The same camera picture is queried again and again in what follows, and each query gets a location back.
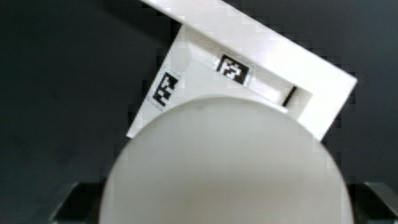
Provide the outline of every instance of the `black background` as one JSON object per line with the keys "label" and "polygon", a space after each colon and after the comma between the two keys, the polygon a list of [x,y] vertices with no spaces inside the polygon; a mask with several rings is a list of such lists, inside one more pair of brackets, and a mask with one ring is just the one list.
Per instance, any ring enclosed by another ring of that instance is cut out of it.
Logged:
{"label": "black background", "polygon": [[[355,75],[323,143],[346,182],[398,191],[398,1],[227,2]],[[133,0],[0,1],[0,223],[107,177],[178,27]]]}

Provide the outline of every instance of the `dark surface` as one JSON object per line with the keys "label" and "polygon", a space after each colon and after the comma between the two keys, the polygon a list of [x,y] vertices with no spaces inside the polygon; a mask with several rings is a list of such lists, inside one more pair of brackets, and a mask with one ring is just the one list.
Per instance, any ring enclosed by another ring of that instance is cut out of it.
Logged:
{"label": "dark surface", "polygon": [[[227,2],[355,72],[325,144],[346,181],[398,190],[398,1]],[[46,223],[107,177],[176,29],[133,0],[0,1],[0,223]]]}
{"label": "dark surface", "polygon": [[352,184],[348,192],[355,224],[394,224],[394,213],[366,184]]}

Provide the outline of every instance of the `white oval object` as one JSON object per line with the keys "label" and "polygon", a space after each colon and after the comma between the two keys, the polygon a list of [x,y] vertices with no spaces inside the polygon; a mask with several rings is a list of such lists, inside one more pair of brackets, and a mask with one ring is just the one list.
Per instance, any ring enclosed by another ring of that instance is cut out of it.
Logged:
{"label": "white oval object", "polygon": [[275,109],[217,97],[162,114],[115,162],[99,223],[352,224],[330,155]]}

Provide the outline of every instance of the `white rectangular strip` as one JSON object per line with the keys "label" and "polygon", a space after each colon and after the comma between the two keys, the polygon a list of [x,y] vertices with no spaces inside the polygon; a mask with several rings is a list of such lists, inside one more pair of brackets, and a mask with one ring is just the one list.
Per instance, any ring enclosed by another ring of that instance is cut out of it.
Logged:
{"label": "white rectangular strip", "polygon": [[297,117],[323,138],[355,78],[220,0],[142,0],[309,94]]}

